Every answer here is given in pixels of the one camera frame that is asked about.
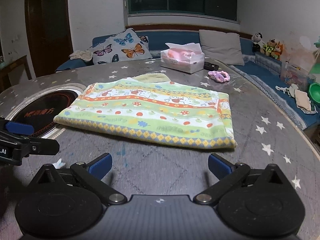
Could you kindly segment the black remote control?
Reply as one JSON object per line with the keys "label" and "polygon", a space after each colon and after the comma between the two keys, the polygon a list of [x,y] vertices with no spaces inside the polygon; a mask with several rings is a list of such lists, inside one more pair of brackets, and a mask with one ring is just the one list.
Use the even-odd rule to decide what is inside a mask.
{"label": "black remote control", "polygon": [[204,62],[203,68],[208,71],[218,71],[219,70],[219,66],[217,64],[213,64],[210,62]]}

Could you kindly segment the panda plush toy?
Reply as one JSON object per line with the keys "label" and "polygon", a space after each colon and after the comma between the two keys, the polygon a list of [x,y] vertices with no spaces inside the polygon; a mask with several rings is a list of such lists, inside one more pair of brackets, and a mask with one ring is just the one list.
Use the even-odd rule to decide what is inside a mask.
{"label": "panda plush toy", "polygon": [[263,45],[265,42],[263,41],[263,36],[260,32],[255,33],[252,38],[252,52],[260,52],[261,48],[263,48]]}

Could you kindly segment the colourful patterned child garment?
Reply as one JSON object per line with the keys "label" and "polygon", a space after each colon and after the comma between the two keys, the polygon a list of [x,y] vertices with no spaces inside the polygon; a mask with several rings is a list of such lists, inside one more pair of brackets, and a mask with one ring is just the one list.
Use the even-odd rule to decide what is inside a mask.
{"label": "colourful patterned child garment", "polygon": [[236,147],[228,94],[150,77],[93,83],[54,121],[169,146]]}

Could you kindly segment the cream crocheted cloth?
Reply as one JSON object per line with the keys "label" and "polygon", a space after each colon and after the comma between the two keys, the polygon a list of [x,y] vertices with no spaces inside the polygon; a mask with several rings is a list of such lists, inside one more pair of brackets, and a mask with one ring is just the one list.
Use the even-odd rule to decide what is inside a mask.
{"label": "cream crocheted cloth", "polygon": [[89,62],[93,57],[93,53],[90,50],[76,50],[69,55],[70,60],[81,59],[82,61]]}

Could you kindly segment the round induction cooktop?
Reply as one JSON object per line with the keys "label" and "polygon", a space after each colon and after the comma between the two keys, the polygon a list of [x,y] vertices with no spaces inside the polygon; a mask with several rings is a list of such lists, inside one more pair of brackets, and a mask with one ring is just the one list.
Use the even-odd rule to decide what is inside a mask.
{"label": "round induction cooktop", "polygon": [[80,83],[46,88],[25,98],[6,119],[33,126],[34,137],[55,139],[65,128],[53,122],[53,118],[69,107],[85,89],[86,86]]}

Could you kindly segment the dark wooden door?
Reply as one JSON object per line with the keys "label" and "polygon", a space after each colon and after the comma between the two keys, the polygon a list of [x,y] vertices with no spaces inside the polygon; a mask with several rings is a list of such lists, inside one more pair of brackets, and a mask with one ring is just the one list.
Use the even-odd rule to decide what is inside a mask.
{"label": "dark wooden door", "polygon": [[68,0],[24,0],[24,12],[35,76],[53,74],[73,51]]}

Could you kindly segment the wooden side table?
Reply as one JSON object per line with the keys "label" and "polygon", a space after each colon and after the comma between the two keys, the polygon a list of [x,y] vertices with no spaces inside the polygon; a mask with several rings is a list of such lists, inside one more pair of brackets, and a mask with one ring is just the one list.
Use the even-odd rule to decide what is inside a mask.
{"label": "wooden side table", "polygon": [[5,90],[5,82],[3,81],[5,76],[8,76],[9,73],[11,73],[13,70],[17,69],[18,67],[23,66],[24,70],[26,72],[28,80],[31,80],[31,72],[29,69],[29,64],[27,61],[27,56],[24,55],[20,57],[19,59],[15,60],[12,63],[9,63],[1,68],[0,71],[0,77],[1,77],[1,90]]}

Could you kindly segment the clear plastic toy box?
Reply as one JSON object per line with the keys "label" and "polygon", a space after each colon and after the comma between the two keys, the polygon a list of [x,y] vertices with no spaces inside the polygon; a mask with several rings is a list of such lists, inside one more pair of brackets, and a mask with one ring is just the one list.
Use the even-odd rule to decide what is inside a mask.
{"label": "clear plastic toy box", "polygon": [[302,91],[307,91],[309,86],[316,82],[316,77],[306,70],[290,64],[288,61],[281,63],[280,79],[287,85],[295,84]]}

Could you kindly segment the grey cushion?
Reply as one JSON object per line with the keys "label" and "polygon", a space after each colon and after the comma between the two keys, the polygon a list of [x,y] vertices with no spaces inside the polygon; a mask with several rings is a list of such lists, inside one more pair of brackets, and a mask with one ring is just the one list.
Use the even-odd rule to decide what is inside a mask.
{"label": "grey cushion", "polygon": [[200,45],[206,57],[227,65],[243,66],[240,36],[213,30],[199,30]]}

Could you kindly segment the blue sofa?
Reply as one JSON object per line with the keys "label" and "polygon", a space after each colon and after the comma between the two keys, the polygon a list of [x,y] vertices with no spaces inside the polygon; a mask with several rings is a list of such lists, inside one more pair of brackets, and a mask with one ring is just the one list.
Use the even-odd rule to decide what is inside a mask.
{"label": "blue sofa", "polygon": [[167,43],[188,44],[197,43],[206,57],[234,66],[243,72],[243,76],[253,80],[267,92],[291,119],[302,129],[319,124],[319,106],[313,104],[308,112],[296,105],[290,93],[281,95],[275,89],[279,85],[297,85],[300,89],[308,88],[313,79],[303,70],[281,62],[273,56],[265,56],[253,51],[255,42],[242,38],[237,33],[223,33],[221,31],[201,30],[153,30],[134,31],[132,28],[121,33],[95,37],[89,50],[93,57],[86,62],[82,59],[68,60],[57,70],[70,70],[93,64],[106,64],[117,61],[128,61],[129,58],[121,52],[131,48],[138,41],[145,54],[135,54],[134,59],[159,58],[161,51],[168,48]]}

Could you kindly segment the colourful plush toys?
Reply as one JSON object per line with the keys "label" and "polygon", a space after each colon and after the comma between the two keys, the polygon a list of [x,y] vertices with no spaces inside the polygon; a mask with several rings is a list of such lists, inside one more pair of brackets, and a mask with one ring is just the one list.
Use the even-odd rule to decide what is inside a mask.
{"label": "colourful plush toys", "polygon": [[277,42],[275,39],[270,39],[260,48],[260,52],[266,56],[270,56],[275,60],[280,60],[283,53],[284,45]]}

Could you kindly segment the pink tissue box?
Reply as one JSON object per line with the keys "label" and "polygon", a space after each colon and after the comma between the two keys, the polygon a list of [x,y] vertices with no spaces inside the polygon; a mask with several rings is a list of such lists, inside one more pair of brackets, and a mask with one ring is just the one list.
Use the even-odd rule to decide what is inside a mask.
{"label": "pink tissue box", "polygon": [[193,74],[203,70],[205,54],[199,43],[165,43],[168,49],[161,51],[160,66]]}

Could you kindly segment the butterfly print pillow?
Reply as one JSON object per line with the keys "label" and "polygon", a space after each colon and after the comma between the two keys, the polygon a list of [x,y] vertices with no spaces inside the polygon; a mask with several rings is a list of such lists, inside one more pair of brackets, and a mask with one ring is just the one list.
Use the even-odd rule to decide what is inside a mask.
{"label": "butterfly print pillow", "polygon": [[151,59],[152,55],[146,44],[146,39],[141,39],[132,28],[111,36],[99,37],[93,40],[90,47],[92,61],[94,64],[107,64]]}

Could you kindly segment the green plastic bowl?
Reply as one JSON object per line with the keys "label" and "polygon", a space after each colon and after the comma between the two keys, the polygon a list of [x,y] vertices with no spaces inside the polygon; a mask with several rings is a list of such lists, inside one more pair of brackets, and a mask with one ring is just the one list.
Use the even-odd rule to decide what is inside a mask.
{"label": "green plastic bowl", "polygon": [[317,82],[312,83],[308,90],[309,98],[317,105],[320,105],[320,84]]}

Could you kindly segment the pink scrunchie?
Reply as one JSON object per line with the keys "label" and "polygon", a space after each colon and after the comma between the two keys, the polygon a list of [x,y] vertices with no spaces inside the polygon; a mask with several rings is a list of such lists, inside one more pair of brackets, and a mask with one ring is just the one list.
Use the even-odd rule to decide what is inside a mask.
{"label": "pink scrunchie", "polygon": [[209,71],[208,75],[217,83],[225,83],[230,81],[230,75],[225,71]]}

